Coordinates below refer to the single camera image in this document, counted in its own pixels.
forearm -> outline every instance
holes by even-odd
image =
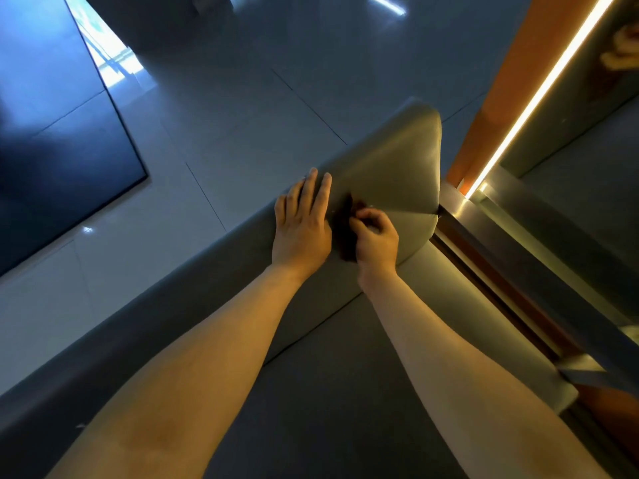
[[[200,477],[299,286],[282,269],[268,267],[139,370],[50,477]]]
[[[469,477],[606,477],[545,403],[451,330],[396,274],[369,280],[365,292]]]

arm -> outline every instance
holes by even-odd
[[[514,376],[450,329],[395,271],[399,238],[376,209],[351,219],[358,281],[459,464],[479,478],[607,478],[570,429]],[[359,218],[371,218],[379,234]]]
[[[324,216],[331,177],[324,176],[312,205],[316,177],[312,169],[306,183],[278,198],[272,265],[127,381],[49,479],[202,477],[258,376],[286,306],[330,252]]]

left hand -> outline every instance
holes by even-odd
[[[301,285],[321,267],[330,253],[331,230],[326,217],[331,175],[326,173],[313,202],[318,171],[293,185],[276,201],[273,267],[284,269]]]

gray leather sofa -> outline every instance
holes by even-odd
[[[333,175],[329,214],[348,193],[386,210],[400,235],[404,280],[560,412],[575,389],[429,242],[440,139],[437,112],[407,104],[320,167]],[[78,424],[270,263],[274,231],[269,203],[0,397],[0,476],[42,477]],[[300,289],[207,477],[464,477],[355,276],[356,265],[333,253]]]

hand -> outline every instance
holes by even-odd
[[[273,266],[291,273],[300,285],[320,268],[330,253],[331,230],[324,217],[332,178],[329,173],[324,175],[313,203],[317,176],[318,171],[311,168],[307,178],[294,184],[288,195],[281,195],[276,201]]]
[[[397,275],[395,263],[399,236],[388,215],[377,208],[362,208],[355,216],[357,218],[351,218],[349,223],[357,235],[357,282],[366,292],[373,281]],[[361,219],[372,220],[378,232],[366,227]]]

